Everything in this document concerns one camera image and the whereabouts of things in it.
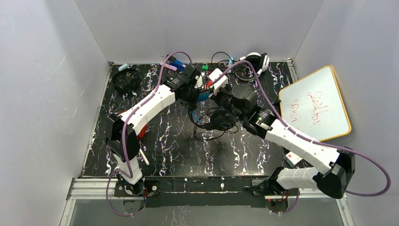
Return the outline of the red headphones with cable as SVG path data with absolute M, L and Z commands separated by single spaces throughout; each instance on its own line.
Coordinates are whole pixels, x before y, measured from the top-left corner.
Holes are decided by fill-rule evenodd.
M 140 108 L 134 114 L 132 114 L 132 116 L 128 120 L 128 116 L 132 112 L 133 108 L 120 113 L 119 116 L 124 122 L 127 121 L 127 124 L 132 126 L 133 130 L 137 135 L 137 138 L 140 140 L 144 137 L 145 130 L 148 127 L 149 120 L 148 116 L 146 115 L 147 112 L 143 108 Z

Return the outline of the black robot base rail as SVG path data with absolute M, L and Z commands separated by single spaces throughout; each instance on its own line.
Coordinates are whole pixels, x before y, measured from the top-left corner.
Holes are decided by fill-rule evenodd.
M 263 208 L 283 192 L 266 176 L 146 177 L 141 183 L 148 208 L 169 206 L 251 206 Z

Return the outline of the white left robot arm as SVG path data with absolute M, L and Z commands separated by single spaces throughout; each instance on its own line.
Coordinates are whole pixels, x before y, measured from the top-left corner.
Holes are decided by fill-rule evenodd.
M 194 109 L 204 75 L 191 65 L 175 75 L 160 74 L 156 87 L 148 96 L 120 115 L 108 116 L 105 144 L 117 160 L 117 172 L 129 184 L 135 185 L 143 176 L 137 160 L 141 151 L 138 136 L 143 128 L 175 102 Z

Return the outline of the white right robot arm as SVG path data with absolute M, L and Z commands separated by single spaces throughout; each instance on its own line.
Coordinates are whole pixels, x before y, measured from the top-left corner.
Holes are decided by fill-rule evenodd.
M 211 99 L 223 108 L 212 116 L 216 123 L 206 129 L 229 129 L 240 122 L 243 128 L 262 139 L 274 142 L 311 164 L 301 169 L 276 168 L 260 188 L 280 194 L 293 188 L 318 189 L 340 199 L 355 172 L 355 157 L 348 149 L 319 145 L 314 138 L 279 120 L 271 110 L 257 104 L 257 95 L 247 84 L 229 86 L 220 69 L 208 76 Z

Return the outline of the blue black headphones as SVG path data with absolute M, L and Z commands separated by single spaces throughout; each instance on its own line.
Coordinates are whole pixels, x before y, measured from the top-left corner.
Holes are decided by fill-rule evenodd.
M 210 92 L 208 90 L 189 90 L 188 94 L 186 94 L 187 102 L 188 102 L 188 116 L 191 123 L 194 125 L 193 128 L 193 136 L 196 140 L 205 142 L 215 140 L 220 138 L 225 133 L 232 133 L 230 129 L 236 127 L 236 123 L 238 119 L 230 113 L 226 109 L 222 109 L 221 107 L 213 107 L 207 110 L 205 116 L 209 117 L 209 122 L 202 123 L 201 120 L 203 116 L 197 117 L 194 109 L 198 102 L 205 101 L 208 99 Z M 212 137 L 212 138 L 200 138 L 197 136 L 197 129 L 205 129 L 205 130 L 218 130 L 221 131 L 223 134 Z

